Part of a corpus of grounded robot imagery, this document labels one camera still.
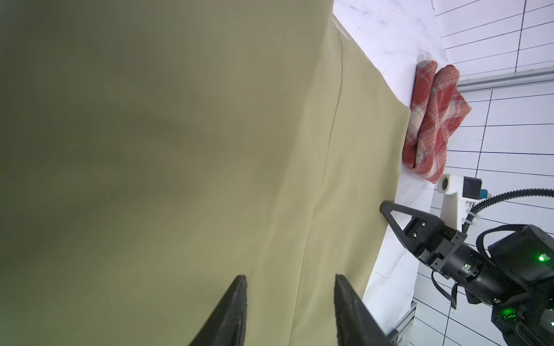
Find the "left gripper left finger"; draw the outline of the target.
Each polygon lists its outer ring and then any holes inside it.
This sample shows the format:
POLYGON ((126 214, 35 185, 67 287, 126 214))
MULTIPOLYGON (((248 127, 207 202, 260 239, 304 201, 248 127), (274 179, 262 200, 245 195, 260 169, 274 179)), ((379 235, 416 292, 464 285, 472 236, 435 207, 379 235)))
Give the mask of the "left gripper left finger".
POLYGON ((238 275, 190 346, 243 346, 246 337, 248 281, 238 275))

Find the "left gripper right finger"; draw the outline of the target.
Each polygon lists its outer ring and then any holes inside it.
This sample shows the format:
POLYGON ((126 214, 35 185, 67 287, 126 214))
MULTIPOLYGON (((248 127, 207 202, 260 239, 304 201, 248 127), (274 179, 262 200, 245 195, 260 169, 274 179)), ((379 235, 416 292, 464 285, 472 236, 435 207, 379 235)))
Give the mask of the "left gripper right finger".
POLYGON ((340 274, 335 279, 334 307, 339 346, 392 345, 350 282, 340 274))

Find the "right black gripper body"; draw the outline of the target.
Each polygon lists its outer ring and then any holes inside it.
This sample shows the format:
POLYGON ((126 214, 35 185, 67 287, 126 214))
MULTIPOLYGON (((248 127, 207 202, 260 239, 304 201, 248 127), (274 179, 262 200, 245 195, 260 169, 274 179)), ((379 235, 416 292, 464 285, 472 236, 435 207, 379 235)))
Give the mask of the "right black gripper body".
POLYGON ((483 257, 465 243, 465 235, 443 226, 418 246, 415 256, 445 278, 459 285, 474 281, 483 269, 483 257))

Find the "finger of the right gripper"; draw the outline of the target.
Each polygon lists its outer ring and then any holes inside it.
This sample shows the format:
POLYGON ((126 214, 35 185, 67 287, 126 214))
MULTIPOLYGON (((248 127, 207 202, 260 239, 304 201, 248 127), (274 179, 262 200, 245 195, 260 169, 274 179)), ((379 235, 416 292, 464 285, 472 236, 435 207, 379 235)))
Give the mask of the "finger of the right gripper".
POLYGON ((445 226, 443 220, 431 213, 387 201, 379 210, 408 252, 418 260, 430 258, 434 253, 434 238, 445 226))

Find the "red plaid skirt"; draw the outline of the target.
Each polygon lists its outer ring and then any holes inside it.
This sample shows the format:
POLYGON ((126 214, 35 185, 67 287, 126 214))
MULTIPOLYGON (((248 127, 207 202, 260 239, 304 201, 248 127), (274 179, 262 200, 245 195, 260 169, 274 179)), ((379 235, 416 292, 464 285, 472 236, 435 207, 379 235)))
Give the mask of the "red plaid skirt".
POLYGON ((403 164, 424 180, 438 183, 447 161, 447 144, 472 110, 459 92, 460 72, 421 61, 411 100, 411 116, 403 146, 403 164))

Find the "olive green skirt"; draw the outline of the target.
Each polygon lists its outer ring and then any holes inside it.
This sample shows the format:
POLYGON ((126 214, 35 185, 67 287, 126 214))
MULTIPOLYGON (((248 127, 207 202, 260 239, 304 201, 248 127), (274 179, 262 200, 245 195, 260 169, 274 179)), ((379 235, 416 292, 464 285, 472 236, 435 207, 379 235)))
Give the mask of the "olive green skirt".
POLYGON ((409 109, 331 1, 1 3, 1 344, 335 345, 409 109))

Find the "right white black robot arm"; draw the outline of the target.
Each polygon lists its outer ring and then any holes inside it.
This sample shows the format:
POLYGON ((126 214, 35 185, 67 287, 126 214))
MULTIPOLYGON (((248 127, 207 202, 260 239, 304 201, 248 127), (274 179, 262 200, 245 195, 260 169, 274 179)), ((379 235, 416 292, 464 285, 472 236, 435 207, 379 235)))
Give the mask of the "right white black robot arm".
POLYGON ((452 279, 439 292, 457 308, 457 289, 469 304, 488 304, 491 321, 508 345, 553 344, 553 238, 531 224, 504 224, 482 232, 474 247, 467 231, 480 211, 523 197, 553 197, 551 189, 503 193, 473 206, 461 230, 431 213, 384 202, 380 206, 400 243, 431 272, 452 279))

